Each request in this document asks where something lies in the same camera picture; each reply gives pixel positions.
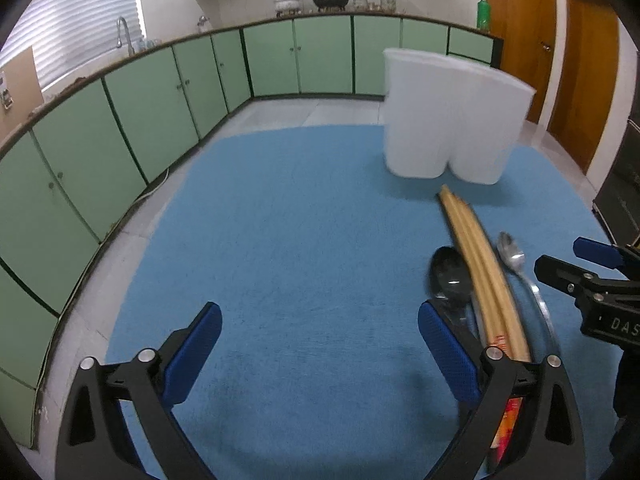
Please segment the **red patterned wooden chopstick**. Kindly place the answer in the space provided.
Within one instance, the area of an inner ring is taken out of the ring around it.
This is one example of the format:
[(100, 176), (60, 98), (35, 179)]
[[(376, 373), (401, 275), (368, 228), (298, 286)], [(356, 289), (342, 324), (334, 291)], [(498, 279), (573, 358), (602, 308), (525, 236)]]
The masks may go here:
[(473, 479), (484, 457), (498, 442), (498, 464), (488, 477), (513, 479), (516, 465), (526, 451), (527, 362), (515, 361), (496, 346), (488, 344), (480, 355), (480, 404), (450, 442), (432, 471), (434, 479)]

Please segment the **silver metal spoon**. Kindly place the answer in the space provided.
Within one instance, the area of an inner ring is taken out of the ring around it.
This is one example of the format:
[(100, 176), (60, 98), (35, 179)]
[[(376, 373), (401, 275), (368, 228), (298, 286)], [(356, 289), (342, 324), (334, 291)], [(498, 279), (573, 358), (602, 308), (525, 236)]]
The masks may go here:
[(507, 232), (500, 232), (498, 234), (496, 247), (504, 265), (528, 288), (530, 296), (532, 296), (537, 306), (539, 316), (544, 321), (544, 326), (546, 326), (546, 332), (549, 338), (549, 349), (558, 356), (561, 350), (558, 335), (554, 329), (548, 306), (541, 296), (539, 287), (525, 273), (524, 252), (514, 238)]

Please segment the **black plastic spoon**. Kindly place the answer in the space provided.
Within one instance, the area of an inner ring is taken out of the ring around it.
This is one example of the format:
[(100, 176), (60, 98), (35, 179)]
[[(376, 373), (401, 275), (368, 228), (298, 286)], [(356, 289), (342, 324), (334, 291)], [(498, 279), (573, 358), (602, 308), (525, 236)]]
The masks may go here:
[(451, 321), (474, 333), (469, 310), (473, 285), (457, 248), (442, 246), (434, 252), (428, 267), (428, 282), (432, 295), (440, 301)]

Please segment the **plain wooden chopstick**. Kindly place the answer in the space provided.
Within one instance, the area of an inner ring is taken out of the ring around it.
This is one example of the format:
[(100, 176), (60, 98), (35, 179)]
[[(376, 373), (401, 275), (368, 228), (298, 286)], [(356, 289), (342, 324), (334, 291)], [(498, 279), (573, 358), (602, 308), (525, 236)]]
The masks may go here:
[(469, 267), (488, 344), (515, 361), (532, 362), (511, 289), (475, 211), (447, 185), (440, 188), (438, 198)]

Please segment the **green kitchen cabinets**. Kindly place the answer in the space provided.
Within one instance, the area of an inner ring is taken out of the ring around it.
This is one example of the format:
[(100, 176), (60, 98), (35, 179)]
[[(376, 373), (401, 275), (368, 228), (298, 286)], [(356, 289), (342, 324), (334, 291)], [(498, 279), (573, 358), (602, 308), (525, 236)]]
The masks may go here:
[(31, 445), (58, 319), (134, 201), (247, 102), (384, 92), (383, 53), (499, 67), (501, 38), (414, 16), (275, 18), (155, 47), (91, 76), (1, 144), (1, 420)]

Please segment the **black glass cabinet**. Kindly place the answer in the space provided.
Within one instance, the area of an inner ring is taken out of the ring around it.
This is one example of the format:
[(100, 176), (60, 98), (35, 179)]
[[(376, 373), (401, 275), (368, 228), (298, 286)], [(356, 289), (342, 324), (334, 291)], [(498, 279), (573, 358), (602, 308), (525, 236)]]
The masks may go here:
[(639, 240), (639, 126), (631, 119), (593, 211), (608, 238), (617, 245)]

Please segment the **wooden door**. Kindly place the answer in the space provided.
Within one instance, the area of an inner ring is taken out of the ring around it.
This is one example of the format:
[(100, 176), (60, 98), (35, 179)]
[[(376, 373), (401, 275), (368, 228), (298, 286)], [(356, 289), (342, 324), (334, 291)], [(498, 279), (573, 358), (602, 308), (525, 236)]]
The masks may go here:
[(620, 32), (608, 0), (566, 0), (566, 8), (562, 72), (548, 131), (586, 171), (610, 114)]
[(500, 68), (536, 93), (527, 120), (539, 122), (552, 69), (556, 0), (488, 0), (490, 32), (503, 40)]

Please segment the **right white plastic cup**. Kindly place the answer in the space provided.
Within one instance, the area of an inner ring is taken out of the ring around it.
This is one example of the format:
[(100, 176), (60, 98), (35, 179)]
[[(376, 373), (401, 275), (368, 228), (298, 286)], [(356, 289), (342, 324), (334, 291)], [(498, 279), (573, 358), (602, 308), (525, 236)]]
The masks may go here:
[(460, 126), (449, 159), (457, 178), (497, 183), (514, 149), (536, 90), (502, 70), (462, 58), (450, 60), (460, 81)]

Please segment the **white plastic cup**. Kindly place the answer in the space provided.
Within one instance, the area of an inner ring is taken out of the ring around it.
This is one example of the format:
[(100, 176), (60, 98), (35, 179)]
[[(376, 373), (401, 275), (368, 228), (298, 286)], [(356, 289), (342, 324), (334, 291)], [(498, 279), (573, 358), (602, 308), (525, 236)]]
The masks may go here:
[(449, 159), (457, 178), (497, 183), (514, 149), (536, 90), (502, 70), (462, 58), (450, 60), (460, 81), (460, 126)]
[(397, 177), (435, 179), (446, 169), (465, 64), (418, 50), (384, 50), (384, 157)]

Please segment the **blue table mat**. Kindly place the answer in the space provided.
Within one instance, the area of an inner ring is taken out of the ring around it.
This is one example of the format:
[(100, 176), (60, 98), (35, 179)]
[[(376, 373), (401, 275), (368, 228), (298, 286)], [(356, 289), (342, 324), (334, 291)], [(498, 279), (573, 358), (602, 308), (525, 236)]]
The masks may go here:
[(500, 181), (391, 174), (378, 126), (232, 136), (194, 162), (117, 318), (125, 362), (221, 307), (213, 353), (175, 416), (221, 479), (421, 479), (458, 407), (416, 324), (433, 252), (450, 241), (436, 195), (466, 200), (528, 261), (603, 240), (551, 162), (516, 148)]

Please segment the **left white plastic cup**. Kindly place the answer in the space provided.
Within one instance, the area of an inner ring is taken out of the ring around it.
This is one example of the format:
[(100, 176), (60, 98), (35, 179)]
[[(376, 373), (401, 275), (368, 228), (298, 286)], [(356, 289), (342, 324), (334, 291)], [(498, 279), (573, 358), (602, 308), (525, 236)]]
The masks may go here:
[(397, 177), (435, 179), (446, 169), (465, 64), (418, 50), (384, 50), (384, 157)]

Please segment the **green bottle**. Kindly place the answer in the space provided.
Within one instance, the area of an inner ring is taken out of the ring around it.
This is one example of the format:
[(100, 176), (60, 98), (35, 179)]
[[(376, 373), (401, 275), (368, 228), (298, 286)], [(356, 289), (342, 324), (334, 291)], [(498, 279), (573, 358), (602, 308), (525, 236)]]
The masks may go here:
[(480, 0), (476, 10), (476, 28), (482, 32), (490, 31), (491, 6), (488, 0)]

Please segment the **sink faucet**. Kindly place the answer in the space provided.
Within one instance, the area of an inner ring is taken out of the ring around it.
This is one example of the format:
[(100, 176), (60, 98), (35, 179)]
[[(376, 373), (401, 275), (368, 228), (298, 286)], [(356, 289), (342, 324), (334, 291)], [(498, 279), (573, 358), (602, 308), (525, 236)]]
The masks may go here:
[(127, 47), (127, 55), (134, 55), (134, 46), (132, 45), (130, 30), (126, 18), (119, 16), (116, 20), (116, 48), (121, 49), (123, 46)]

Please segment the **white cooking pot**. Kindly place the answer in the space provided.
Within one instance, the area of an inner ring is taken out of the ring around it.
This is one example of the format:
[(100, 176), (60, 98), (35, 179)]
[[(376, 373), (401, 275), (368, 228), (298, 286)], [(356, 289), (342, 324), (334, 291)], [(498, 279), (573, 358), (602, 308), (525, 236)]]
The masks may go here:
[(303, 10), (303, 0), (274, 0), (274, 10), (278, 18), (299, 14)]

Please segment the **window blinds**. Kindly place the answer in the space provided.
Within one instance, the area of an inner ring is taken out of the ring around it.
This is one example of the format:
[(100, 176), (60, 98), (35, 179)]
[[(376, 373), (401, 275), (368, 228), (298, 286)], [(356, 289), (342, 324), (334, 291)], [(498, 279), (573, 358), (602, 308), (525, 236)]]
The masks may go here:
[(131, 41), (144, 35), (139, 0), (32, 0), (1, 50), (1, 62), (32, 48), (45, 87), (116, 49), (116, 20), (126, 18)]

